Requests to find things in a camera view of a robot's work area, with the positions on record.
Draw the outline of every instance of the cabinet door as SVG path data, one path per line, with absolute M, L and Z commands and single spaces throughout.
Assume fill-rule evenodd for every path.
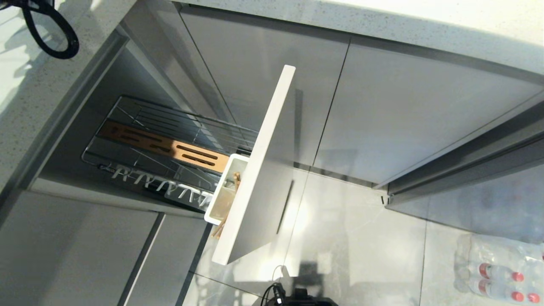
M 542 83 L 506 76 L 508 68 L 380 44 L 352 40 L 314 166 L 382 185 L 541 101 Z
M 311 166 L 349 36 L 209 9 L 183 8 L 181 16 L 239 125 L 261 127 L 283 65 L 296 67 L 295 161 Z
M 212 261 L 226 265 L 277 234 L 293 180 L 295 67 L 285 65 Z
M 201 217 L 164 217 L 127 306 L 176 305 L 207 224 Z
M 0 305 L 117 305 L 156 218 L 23 192 L 0 229 Z

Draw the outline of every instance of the gray cabinet door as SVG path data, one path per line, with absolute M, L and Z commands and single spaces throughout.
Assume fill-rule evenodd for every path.
M 181 16 L 239 125 L 259 130 L 283 66 L 296 67 L 295 161 L 312 165 L 348 35 L 207 9 Z
M 384 184 L 541 101 L 538 76 L 392 48 L 352 39 L 314 166 Z
M 176 305 L 206 225 L 202 217 L 164 217 L 128 306 Z
M 156 218 L 23 192 L 0 229 L 0 305 L 117 305 Z

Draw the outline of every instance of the black device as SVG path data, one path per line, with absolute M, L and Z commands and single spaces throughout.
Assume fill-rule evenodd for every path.
M 30 34 L 38 46 L 45 51 L 45 53 L 59 59 L 69 59 L 76 56 L 77 52 L 79 51 L 79 40 L 76 32 L 66 21 L 66 19 L 64 19 L 64 17 L 57 10 L 55 10 L 54 0 L 0 0 L 0 10 L 8 7 L 18 7 L 23 10 L 24 20 L 27 23 Z M 42 40 L 38 30 L 36 29 L 34 19 L 32 18 L 32 12 L 49 16 L 59 26 L 66 36 L 66 40 L 68 42 L 68 47 L 66 47 L 66 50 L 53 50 Z
M 274 298 L 268 300 L 270 289 Z M 303 288 L 295 288 L 293 295 L 286 296 L 281 283 L 273 283 L 268 287 L 261 300 L 261 306 L 338 306 L 333 300 L 326 297 L 312 297 Z

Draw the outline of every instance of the white countertop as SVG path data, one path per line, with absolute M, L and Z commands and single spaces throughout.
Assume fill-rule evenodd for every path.
M 80 40 L 79 54 L 70 60 L 40 51 L 20 10 L 0 11 L 0 188 L 134 2 L 57 1 Z M 401 41 L 544 74 L 544 0 L 447 0 L 440 6 L 434 0 L 182 2 Z

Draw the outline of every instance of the wooden slat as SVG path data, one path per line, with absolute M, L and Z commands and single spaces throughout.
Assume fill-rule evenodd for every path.
M 99 136 L 222 173 L 228 156 L 107 120 Z

